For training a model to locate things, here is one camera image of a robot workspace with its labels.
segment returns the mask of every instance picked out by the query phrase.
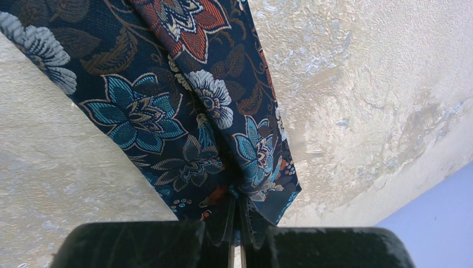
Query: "floral pattern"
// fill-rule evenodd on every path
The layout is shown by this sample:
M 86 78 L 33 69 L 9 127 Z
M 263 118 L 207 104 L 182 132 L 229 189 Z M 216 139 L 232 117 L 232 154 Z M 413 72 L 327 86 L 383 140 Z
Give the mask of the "floral pattern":
M 300 192 L 247 0 L 3 0 L 0 30 L 179 220 L 233 195 L 277 223 Z
M 195 60 L 207 63 L 208 35 L 231 28 L 221 4 L 215 0 L 130 2 L 145 14 L 151 30 L 168 41 L 173 57 L 185 51 Z
M 174 190 L 179 192 L 189 182 L 201 187 L 208 174 L 216 174 L 223 170 L 215 146 L 202 148 L 197 139 L 189 135 L 183 150 L 184 159 L 170 158 L 152 166 L 156 170 L 166 170 L 156 181 L 156 185 L 172 183 Z
M 245 116 L 246 135 L 234 135 L 239 156 L 245 161 L 241 168 L 245 181 L 252 186 L 258 186 L 263 179 L 273 171 L 273 135 L 263 137 L 258 132 L 263 127 L 269 126 L 269 120 L 263 119 L 259 124 L 251 116 Z
M 64 93 L 76 91 L 75 73 L 61 67 L 70 57 L 48 28 L 31 25 L 25 28 L 14 15 L 0 12 L 0 31 Z
M 134 82 L 120 75 L 103 75 L 106 100 L 88 100 L 81 105 L 97 124 L 112 127 L 107 135 L 122 149 L 137 146 L 143 151 L 160 154 L 165 140 L 186 134 L 167 93 L 145 96 L 133 90 L 144 83 L 157 83 L 156 75 L 147 73 Z
M 214 79 L 204 70 L 190 72 L 186 77 L 217 126 L 221 130 L 229 128 L 233 123 L 233 111 L 228 107 L 231 98 L 225 82 Z

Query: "marble surface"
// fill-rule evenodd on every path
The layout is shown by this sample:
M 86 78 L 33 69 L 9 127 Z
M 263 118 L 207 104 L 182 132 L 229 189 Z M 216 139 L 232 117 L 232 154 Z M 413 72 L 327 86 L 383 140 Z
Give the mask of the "marble surface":
M 303 192 L 283 226 L 376 224 L 473 160 L 473 6 L 249 0 Z M 0 267 L 84 222 L 172 220 L 112 141 L 0 35 Z

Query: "necktie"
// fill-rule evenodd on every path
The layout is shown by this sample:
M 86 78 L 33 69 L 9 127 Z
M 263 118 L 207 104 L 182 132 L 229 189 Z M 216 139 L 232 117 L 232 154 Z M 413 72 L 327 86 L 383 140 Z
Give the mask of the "necktie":
M 5 0 L 0 31 L 140 169 L 179 220 L 301 191 L 246 0 Z

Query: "folded fabric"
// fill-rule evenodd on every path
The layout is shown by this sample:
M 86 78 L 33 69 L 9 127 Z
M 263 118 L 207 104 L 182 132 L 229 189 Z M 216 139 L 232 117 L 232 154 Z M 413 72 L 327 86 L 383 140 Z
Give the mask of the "folded fabric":
M 179 220 L 234 194 L 277 224 L 301 191 L 246 0 L 3 0 L 0 31 Z

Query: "dark blue fabric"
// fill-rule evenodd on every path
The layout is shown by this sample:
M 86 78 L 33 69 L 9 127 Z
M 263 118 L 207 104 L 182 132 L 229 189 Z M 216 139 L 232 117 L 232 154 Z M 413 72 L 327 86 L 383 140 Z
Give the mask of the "dark blue fabric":
M 245 0 L 5 0 L 0 12 L 1 32 L 179 219 L 244 194 L 277 223 L 301 191 Z

